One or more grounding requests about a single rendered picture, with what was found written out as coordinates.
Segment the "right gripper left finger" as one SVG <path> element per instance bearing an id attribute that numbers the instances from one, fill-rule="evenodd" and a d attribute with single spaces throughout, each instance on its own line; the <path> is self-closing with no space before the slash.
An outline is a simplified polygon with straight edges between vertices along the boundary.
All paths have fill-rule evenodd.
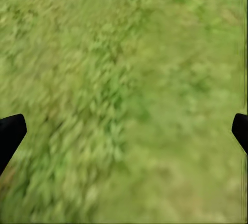
<path id="1" fill-rule="evenodd" d="M 23 114 L 0 119 L 0 175 L 27 133 Z"/>

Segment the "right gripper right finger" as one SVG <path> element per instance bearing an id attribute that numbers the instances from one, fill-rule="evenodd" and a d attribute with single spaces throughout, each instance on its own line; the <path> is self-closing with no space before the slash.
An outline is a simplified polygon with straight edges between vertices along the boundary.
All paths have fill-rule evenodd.
<path id="1" fill-rule="evenodd" d="M 236 114 L 232 125 L 232 133 L 248 155 L 248 115 Z"/>

